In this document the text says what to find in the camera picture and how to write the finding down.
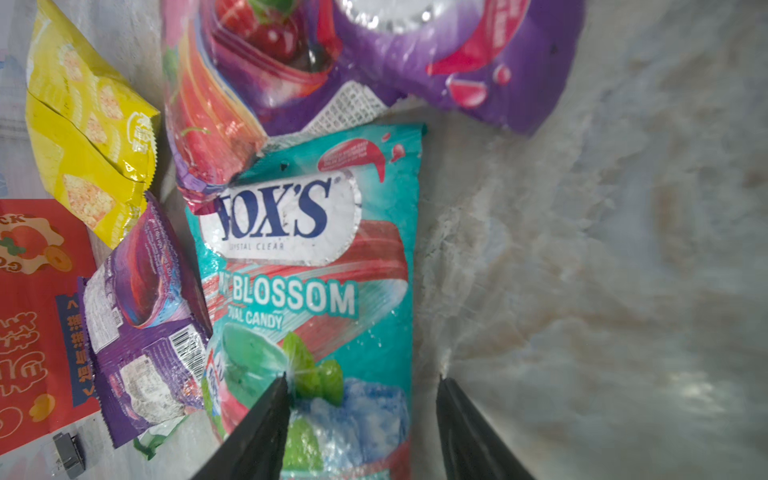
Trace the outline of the teal Fox's mint blossom bag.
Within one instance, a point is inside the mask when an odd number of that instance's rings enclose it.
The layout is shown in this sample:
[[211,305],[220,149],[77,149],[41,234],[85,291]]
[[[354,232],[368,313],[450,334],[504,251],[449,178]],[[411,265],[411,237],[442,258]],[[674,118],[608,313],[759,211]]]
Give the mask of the teal Fox's mint blossom bag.
[[285,479],[407,479],[422,124],[367,125],[258,160],[189,214],[226,440],[279,377]]

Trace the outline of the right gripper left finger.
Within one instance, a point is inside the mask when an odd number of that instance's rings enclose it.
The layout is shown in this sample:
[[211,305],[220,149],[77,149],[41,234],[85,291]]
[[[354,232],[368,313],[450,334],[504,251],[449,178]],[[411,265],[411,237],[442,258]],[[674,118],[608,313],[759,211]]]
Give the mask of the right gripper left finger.
[[193,480],[278,480],[290,419],[285,376],[278,377]]

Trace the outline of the red paper gift bag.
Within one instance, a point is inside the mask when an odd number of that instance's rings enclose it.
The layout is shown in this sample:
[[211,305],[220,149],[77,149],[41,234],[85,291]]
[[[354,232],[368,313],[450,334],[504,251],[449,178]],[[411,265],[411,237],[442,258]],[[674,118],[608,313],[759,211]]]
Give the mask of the red paper gift bag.
[[86,226],[55,200],[1,202],[1,451],[99,409],[78,282],[96,270]]

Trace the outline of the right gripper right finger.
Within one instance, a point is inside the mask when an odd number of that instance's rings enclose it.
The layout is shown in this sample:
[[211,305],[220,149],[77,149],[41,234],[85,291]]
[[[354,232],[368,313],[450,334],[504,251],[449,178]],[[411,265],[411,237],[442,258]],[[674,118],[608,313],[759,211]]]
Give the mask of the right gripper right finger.
[[441,451],[450,480],[534,480],[456,380],[441,377],[436,396]]

